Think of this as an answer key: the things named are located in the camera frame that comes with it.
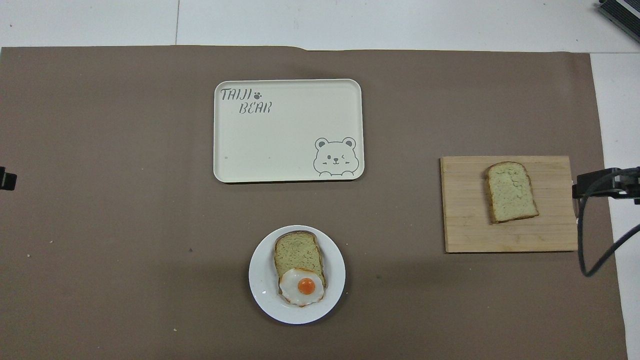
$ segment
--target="black cable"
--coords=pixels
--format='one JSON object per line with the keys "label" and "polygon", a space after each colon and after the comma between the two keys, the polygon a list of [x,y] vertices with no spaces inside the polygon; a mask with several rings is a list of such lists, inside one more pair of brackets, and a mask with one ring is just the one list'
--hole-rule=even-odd
{"label": "black cable", "polygon": [[640,176],[640,167],[626,168],[601,177],[600,179],[594,181],[589,186],[589,188],[587,188],[587,190],[584,192],[584,196],[582,196],[582,200],[580,201],[578,210],[578,260],[580,261],[580,271],[586,277],[591,277],[593,274],[595,274],[598,269],[600,269],[602,264],[604,264],[604,262],[609,259],[609,256],[611,256],[611,254],[616,251],[617,248],[621,247],[622,244],[625,243],[625,241],[627,241],[631,236],[637,234],[640,231],[640,224],[637,224],[636,226],[631,228],[631,230],[627,231],[626,234],[624,234],[620,239],[616,240],[616,242],[614,242],[613,245],[611,245],[611,247],[609,247],[607,251],[604,252],[600,259],[598,259],[598,261],[595,263],[595,265],[593,265],[593,268],[591,268],[591,270],[586,270],[582,248],[582,223],[584,218],[584,208],[587,206],[587,200],[590,196],[593,195],[593,192],[598,188],[598,186],[619,175]]}

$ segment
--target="white table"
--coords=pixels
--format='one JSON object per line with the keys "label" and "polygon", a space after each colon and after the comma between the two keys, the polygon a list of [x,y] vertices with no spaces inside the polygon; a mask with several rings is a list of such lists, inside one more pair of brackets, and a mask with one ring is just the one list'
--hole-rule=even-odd
{"label": "white table", "polygon": [[[640,165],[640,44],[595,0],[0,2],[3,47],[173,44],[591,53],[605,166]],[[631,200],[609,204],[615,238],[640,222]],[[616,264],[627,352],[640,360],[640,238]]]}

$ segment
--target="white round plate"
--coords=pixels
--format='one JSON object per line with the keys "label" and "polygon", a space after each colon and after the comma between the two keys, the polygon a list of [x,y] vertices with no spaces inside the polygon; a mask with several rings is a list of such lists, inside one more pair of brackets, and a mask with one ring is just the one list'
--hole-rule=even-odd
{"label": "white round plate", "polygon": [[[291,231],[314,233],[323,259],[327,285],[324,298],[305,307],[291,305],[278,294],[278,273],[273,263],[274,246],[280,236]],[[338,303],[344,289],[345,274],[342,254],[329,236],[313,227],[290,225],[273,231],[255,248],[249,264],[249,287],[255,301],[270,317],[284,323],[309,323],[326,315]]]}

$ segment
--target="slice of bread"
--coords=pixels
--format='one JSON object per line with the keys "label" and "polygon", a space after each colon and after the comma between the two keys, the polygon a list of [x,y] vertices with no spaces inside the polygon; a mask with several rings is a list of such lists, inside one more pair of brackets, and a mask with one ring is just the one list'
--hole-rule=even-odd
{"label": "slice of bread", "polygon": [[486,169],[485,178],[492,223],[532,218],[540,214],[533,199],[531,178],[521,163],[503,161],[494,164]]}
{"label": "slice of bread", "polygon": [[278,282],[287,271],[302,268],[316,273],[326,288],[320,247],[313,233],[293,231],[279,237],[276,241],[273,261],[278,271]]}

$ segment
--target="bear ear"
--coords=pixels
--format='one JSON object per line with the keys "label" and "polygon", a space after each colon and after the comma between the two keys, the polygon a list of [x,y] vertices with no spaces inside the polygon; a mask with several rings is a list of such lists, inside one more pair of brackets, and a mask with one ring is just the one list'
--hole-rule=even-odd
{"label": "bear ear", "polygon": [[320,149],[321,147],[325,146],[329,141],[325,138],[320,138],[318,140],[316,140],[316,149]]}
{"label": "bear ear", "polygon": [[354,140],[353,138],[344,138],[342,143],[346,144],[348,147],[352,149],[355,149],[356,147],[356,140]]}

